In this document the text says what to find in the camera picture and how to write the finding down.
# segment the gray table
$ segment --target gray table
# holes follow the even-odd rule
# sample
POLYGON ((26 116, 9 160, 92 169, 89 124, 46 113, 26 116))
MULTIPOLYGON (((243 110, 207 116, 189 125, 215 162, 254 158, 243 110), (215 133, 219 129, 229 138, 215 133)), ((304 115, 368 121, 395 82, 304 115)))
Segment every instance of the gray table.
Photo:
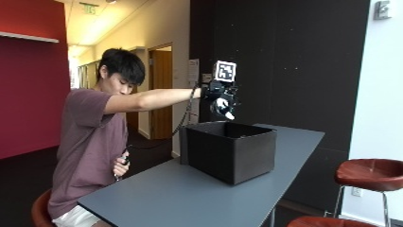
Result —
POLYGON ((274 170, 229 185, 174 159, 78 199, 120 227, 261 226, 282 198, 323 132, 276 129, 274 170))

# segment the exit sign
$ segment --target exit sign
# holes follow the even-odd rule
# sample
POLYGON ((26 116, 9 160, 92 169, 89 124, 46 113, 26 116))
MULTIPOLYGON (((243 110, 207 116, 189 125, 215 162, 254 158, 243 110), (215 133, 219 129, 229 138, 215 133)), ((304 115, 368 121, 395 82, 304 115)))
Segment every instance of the exit sign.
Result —
POLYGON ((88 3, 80 3, 84 5, 84 13, 94 15, 97 13, 96 8, 98 5, 88 4, 88 3))

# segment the black box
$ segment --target black box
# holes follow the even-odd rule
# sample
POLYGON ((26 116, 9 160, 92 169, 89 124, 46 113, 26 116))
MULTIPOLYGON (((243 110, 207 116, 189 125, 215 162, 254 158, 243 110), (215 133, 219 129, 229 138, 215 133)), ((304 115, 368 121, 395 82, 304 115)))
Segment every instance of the black box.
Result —
POLYGON ((229 184, 274 168, 276 130, 231 122, 206 122, 179 130, 179 163, 229 184))

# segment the shorts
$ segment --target shorts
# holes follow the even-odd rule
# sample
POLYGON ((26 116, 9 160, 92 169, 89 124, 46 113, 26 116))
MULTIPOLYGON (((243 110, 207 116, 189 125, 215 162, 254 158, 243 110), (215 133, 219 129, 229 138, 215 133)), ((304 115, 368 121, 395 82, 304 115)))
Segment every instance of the shorts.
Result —
POLYGON ((90 227, 98 221, 100 218, 90 214, 78 205, 74 206, 69 212, 52 220, 58 227, 90 227))

